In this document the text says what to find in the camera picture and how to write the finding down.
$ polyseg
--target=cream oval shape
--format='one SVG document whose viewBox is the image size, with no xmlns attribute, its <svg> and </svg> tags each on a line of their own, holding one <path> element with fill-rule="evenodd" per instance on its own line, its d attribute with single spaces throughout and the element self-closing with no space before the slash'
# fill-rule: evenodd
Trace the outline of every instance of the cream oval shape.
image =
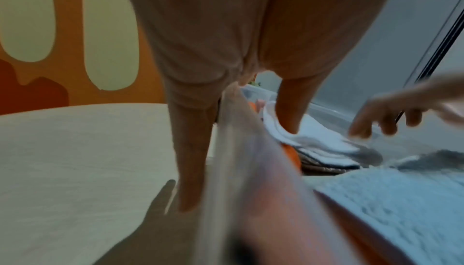
<svg viewBox="0 0 464 265">
<path fill-rule="evenodd" d="M 84 61 L 102 90 L 130 86 L 139 70 L 137 20 L 129 0 L 83 0 Z"/>
<path fill-rule="evenodd" d="M 53 0 L 0 0 L 0 44 L 11 57 L 25 62 L 44 59 L 55 35 Z"/>
</svg>

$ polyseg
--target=orange wall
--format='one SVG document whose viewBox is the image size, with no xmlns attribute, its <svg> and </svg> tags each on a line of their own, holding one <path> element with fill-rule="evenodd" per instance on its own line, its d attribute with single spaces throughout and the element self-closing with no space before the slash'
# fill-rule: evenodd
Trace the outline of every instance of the orange wall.
<svg viewBox="0 0 464 265">
<path fill-rule="evenodd" d="M 56 36 L 46 58 L 23 62 L 0 47 L 0 114 L 97 103 L 164 103 L 160 76 L 140 27 L 135 81 L 123 89 L 100 90 L 84 65 L 83 1 L 53 1 Z"/>
</svg>

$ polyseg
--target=plastic bag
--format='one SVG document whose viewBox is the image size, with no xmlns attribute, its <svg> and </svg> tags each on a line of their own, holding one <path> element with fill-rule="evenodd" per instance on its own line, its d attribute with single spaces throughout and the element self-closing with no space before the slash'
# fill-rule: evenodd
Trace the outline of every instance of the plastic bag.
<svg viewBox="0 0 464 265">
<path fill-rule="evenodd" d="M 222 96 L 194 264 L 361 264 L 237 84 Z"/>
</svg>

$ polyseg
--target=blurred hand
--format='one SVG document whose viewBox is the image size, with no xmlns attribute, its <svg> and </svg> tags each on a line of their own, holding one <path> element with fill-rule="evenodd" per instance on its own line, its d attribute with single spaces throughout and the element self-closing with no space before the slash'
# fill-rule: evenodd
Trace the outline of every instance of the blurred hand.
<svg viewBox="0 0 464 265">
<path fill-rule="evenodd" d="M 369 138 L 376 122 L 385 135 L 394 135 L 398 130 L 395 118 L 401 111 L 405 112 L 406 125 L 410 127 L 418 126 L 427 110 L 434 110 L 447 123 L 464 125 L 464 114 L 449 104 L 463 98 L 464 73 L 433 77 L 412 88 L 370 99 L 357 113 L 348 133 Z"/>
<path fill-rule="evenodd" d="M 288 132 L 298 132 L 316 90 L 384 1 L 131 0 L 163 78 L 180 210 L 193 209 L 201 200 L 222 91 L 274 71 L 283 79 L 277 117 Z"/>
<path fill-rule="evenodd" d="M 189 264 L 198 213 L 179 214 L 175 197 L 165 214 L 174 187 L 175 181 L 168 181 L 151 203 L 142 224 L 95 265 Z"/>
</svg>

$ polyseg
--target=orange and cream wall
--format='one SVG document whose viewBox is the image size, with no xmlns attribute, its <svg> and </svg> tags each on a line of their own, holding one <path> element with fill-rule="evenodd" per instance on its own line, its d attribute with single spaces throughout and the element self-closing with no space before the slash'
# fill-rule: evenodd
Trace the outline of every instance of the orange and cream wall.
<svg viewBox="0 0 464 265">
<path fill-rule="evenodd" d="M 129 0 L 0 0 L 0 115 L 163 103 Z"/>
</svg>

